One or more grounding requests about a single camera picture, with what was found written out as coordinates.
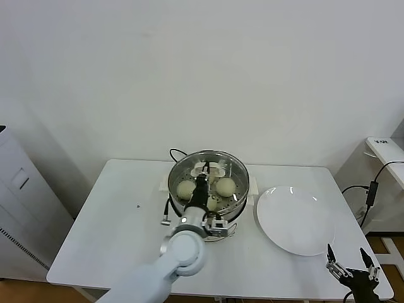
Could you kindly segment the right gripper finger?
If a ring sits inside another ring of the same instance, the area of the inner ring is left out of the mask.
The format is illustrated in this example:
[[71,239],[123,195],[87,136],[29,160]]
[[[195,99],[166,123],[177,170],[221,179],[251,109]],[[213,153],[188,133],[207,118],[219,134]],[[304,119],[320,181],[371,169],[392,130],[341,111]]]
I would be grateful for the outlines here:
[[375,266],[372,258],[366,253],[363,247],[360,248],[360,254],[365,264],[365,267],[367,268],[367,271],[369,273],[370,281],[378,282],[380,267]]
[[339,280],[341,277],[344,278],[351,277],[351,273],[336,261],[335,254],[330,244],[327,244],[326,257],[327,257],[326,268],[337,280]]

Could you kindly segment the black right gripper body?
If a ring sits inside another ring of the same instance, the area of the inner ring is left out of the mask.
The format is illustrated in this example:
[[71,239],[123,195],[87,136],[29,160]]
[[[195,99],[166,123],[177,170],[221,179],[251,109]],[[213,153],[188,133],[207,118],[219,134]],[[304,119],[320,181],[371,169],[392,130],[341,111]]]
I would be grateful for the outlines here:
[[379,285],[378,278],[369,275],[368,271],[347,268],[348,274],[342,276],[342,284],[348,287],[356,303],[379,303],[378,294],[374,291]]

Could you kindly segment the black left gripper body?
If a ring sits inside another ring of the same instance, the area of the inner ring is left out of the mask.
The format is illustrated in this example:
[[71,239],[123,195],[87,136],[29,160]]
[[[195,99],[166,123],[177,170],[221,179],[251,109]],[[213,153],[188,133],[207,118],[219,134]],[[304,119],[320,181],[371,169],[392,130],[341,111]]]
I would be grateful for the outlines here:
[[196,182],[196,187],[193,195],[186,205],[186,208],[197,207],[202,210],[208,210],[207,202],[209,197],[209,184],[206,180],[199,180]]

